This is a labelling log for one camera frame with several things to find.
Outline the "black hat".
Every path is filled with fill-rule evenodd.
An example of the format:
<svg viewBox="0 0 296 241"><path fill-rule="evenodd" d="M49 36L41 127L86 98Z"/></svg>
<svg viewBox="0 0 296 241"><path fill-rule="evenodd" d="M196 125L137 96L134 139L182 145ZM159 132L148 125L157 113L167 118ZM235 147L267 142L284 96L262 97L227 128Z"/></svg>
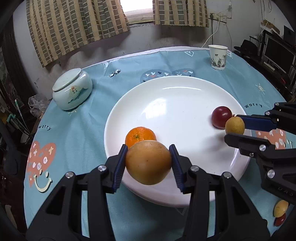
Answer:
<svg viewBox="0 0 296 241"><path fill-rule="evenodd" d="M234 46L234 49L245 56L257 56L258 47L250 40L243 40L240 46Z"/></svg>

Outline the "plastic bag of fruit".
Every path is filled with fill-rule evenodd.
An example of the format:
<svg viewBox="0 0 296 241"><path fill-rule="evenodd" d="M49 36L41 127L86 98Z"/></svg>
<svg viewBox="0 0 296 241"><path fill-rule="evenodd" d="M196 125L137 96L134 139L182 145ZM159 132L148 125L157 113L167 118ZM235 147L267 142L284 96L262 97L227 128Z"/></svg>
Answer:
<svg viewBox="0 0 296 241"><path fill-rule="evenodd" d="M38 119L41 119L49 105L50 101L41 93L31 96L28 99L30 113Z"/></svg>

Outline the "white round plate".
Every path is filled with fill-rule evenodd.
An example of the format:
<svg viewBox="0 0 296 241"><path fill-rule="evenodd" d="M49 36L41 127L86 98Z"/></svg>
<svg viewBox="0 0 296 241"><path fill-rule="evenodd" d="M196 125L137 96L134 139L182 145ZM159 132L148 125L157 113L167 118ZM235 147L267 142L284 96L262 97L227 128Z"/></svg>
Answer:
<svg viewBox="0 0 296 241"><path fill-rule="evenodd" d="M168 76L149 80L128 91L115 104L104 129L108 157L118 154L128 132L143 126L165 145L210 174L230 172L243 176L249 158L224 142L225 132L215 128L211 115L219 106L245 114L226 90L200 78Z"/></svg>

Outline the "pale green lidded jar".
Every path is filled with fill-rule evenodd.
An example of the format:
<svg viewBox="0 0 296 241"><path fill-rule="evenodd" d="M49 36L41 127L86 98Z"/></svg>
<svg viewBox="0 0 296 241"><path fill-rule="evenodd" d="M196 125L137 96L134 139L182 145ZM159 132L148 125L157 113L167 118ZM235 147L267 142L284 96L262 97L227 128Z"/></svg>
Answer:
<svg viewBox="0 0 296 241"><path fill-rule="evenodd" d="M52 87L53 100L62 110L71 110L82 104L93 89L89 74L81 68L63 73Z"/></svg>

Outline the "teal broom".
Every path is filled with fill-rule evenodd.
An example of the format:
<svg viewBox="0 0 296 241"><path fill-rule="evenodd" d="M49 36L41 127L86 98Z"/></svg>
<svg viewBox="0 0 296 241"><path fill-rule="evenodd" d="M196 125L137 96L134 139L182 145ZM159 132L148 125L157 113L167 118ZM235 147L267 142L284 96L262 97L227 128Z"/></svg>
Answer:
<svg viewBox="0 0 296 241"><path fill-rule="evenodd" d="M20 110L18 101L16 99L15 99L15 107L16 107L16 109L18 111L18 115L13 114L12 112L10 112L10 115L6 119L6 122L14 125L15 128L17 128L22 133L24 133L28 137L30 137L31 136L31 132L29 131L29 129L28 129L26 123L25 123L25 120L24 120L23 115L21 113L21 110Z"/></svg>

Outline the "pale yellow apple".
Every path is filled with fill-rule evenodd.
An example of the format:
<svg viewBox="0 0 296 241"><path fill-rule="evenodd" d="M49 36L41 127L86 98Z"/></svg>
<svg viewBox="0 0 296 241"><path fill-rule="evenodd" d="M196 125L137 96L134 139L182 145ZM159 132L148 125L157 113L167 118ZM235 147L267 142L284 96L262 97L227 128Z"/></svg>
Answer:
<svg viewBox="0 0 296 241"><path fill-rule="evenodd" d="M280 200L274 207L273 216L276 218L282 217L286 213L288 206L289 203L287 201Z"/></svg>

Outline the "small yellow fruit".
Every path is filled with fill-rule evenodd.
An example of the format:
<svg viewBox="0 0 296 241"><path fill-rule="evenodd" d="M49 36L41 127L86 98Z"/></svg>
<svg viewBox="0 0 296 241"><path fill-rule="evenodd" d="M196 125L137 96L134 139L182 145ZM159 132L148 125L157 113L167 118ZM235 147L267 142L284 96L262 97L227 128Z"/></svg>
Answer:
<svg viewBox="0 0 296 241"><path fill-rule="evenodd" d="M233 116L229 120L227 120L225 124L225 132L236 133L239 135L243 135L245 131L245 124L242 118L238 116Z"/></svg>

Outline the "left checked curtain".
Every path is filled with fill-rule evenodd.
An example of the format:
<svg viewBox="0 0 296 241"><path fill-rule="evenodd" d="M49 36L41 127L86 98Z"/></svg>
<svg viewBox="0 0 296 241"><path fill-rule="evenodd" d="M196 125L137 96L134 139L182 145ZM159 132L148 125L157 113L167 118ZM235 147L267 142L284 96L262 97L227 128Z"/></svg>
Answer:
<svg viewBox="0 0 296 241"><path fill-rule="evenodd" d="M120 1L27 1L30 36L45 67L84 45L129 31Z"/></svg>

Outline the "blue patterned tablecloth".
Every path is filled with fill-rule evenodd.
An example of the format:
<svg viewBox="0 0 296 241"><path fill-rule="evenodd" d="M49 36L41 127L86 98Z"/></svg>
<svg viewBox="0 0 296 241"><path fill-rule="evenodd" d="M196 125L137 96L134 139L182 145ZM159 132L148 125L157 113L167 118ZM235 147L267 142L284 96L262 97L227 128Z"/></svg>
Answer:
<svg viewBox="0 0 296 241"><path fill-rule="evenodd" d="M227 57L226 69L214 70L209 50L171 47L145 51L104 61L84 68L93 81L89 98L74 110L63 111L54 101L49 104L35 134L29 152L24 181L24 209L29 228L39 208L56 184L68 171L83 174L105 163L103 132L107 117L115 103L130 89L158 76L192 71L193 76L215 83L229 92L247 114L264 114L275 102L286 102L273 85L245 60L235 54ZM41 151L54 143L55 157L49 167L33 162L34 150ZM44 188L41 193L34 184ZM273 233L271 214L274 195L260 187L259 169L251 159L239 181ZM172 208L152 204L134 195L124 185L114 195L108 195L108 207L116 240L176 240L183 233L187 208Z"/></svg>

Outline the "patterned paper cup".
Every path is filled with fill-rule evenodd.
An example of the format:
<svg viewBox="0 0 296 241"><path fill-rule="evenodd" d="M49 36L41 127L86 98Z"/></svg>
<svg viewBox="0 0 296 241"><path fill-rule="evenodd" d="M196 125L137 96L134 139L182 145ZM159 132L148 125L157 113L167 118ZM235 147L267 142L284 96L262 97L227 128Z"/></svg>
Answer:
<svg viewBox="0 0 296 241"><path fill-rule="evenodd" d="M216 70L224 70L226 65L227 50L226 46L209 45L211 66Z"/></svg>

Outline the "orange mandarin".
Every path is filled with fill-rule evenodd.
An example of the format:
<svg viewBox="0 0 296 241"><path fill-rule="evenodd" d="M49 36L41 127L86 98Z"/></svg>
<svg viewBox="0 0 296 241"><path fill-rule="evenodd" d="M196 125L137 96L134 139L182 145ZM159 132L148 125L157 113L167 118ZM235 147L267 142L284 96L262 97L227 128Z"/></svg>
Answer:
<svg viewBox="0 0 296 241"><path fill-rule="evenodd" d="M139 127L133 128L128 132L128 134L125 137L125 145L127 145L128 148L130 148L135 143L138 143L140 141L145 141L145 140L156 141L157 137L152 130L145 128L143 126L139 126Z"/></svg>

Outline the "computer monitor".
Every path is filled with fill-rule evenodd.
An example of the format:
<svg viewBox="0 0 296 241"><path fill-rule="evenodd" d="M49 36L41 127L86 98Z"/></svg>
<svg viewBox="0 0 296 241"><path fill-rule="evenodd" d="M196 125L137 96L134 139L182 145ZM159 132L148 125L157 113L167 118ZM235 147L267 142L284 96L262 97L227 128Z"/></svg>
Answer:
<svg viewBox="0 0 296 241"><path fill-rule="evenodd" d="M295 62L295 54L271 37L267 38L264 56L286 74Z"/></svg>

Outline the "wall power socket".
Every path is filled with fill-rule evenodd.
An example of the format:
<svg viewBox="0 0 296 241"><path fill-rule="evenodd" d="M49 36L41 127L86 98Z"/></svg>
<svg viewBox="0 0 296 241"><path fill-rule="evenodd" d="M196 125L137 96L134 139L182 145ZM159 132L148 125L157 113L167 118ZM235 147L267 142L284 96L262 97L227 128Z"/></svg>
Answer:
<svg viewBox="0 0 296 241"><path fill-rule="evenodd" d="M222 13L220 14L210 13L210 19L215 21L220 21L222 23L227 23L227 16Z"/></svg>

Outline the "right checked curtain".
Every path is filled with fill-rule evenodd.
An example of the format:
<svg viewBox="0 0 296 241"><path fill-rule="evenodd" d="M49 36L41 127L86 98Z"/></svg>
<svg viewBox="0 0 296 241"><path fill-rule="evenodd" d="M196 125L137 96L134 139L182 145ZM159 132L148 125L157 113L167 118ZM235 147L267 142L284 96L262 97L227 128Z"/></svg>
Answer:
<svg viewBox="0 0 296 241"><path fill-rule="evenodd" d="M152 12L155 25L209 27L205 0L154 0Z"/></svg>

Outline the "checked curtain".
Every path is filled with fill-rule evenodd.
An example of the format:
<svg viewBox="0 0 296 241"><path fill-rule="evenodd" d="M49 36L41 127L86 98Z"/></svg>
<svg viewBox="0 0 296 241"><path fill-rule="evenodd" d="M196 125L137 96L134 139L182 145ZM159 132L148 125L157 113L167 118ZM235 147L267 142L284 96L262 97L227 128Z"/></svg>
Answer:
<svg viewBox="0 0 296 241"><path fill-rule="evenodd" d="M152 12L155 25L209 27L205 0L154 0Z"/></svg>
<svg viewBox="0 0 296 241"><path fill-rule="evenodd" d="M120 1L27 1L30 36L45 67L84 45L129 31Z"/></svg>

